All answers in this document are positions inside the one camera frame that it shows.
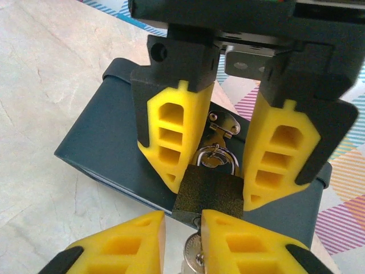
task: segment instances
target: marble surface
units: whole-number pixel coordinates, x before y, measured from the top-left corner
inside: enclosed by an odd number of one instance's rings
[[[0,273],[37,273],[73,241],[151,211],[53,155],[114,58],[148,64],[146,38],[75,0],[0,0]],[[233,109],[218,86],[214,101]],[[193,230],[167,218],[167,231],[164,272],[178,273]]]

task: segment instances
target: yellow foam pad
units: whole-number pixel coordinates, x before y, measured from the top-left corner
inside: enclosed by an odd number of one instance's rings
[[[165,215],[155,211],[109,228],[68,248],[84,252],[67,274],[161,274],[165,253]]]
[[[178,88],[168,87],[147,102],[149,147],[139,142],[138,147],[174,193],[198,148],[213,86],[195,93],[182,80]]]
[[[304,190],[295,178],[321,139],[305,113],[295,111],[296,102],[271,107],[258,94],[244,151],[244,210]]]
[[[287,251],[290,237],[214,210],[203,210],[201,241],[206,274],[307,274]]]

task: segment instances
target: white marble table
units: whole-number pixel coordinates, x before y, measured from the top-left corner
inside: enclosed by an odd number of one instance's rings
[[[37,273],[73,241],[151,211],[53,156],[114,58],[148,63],[146,38],[76,0],[0,0],[0,273]],[[214,101],[232,109],[219,87]],[[174,274],[193,230],[171,218],[167,230]]]

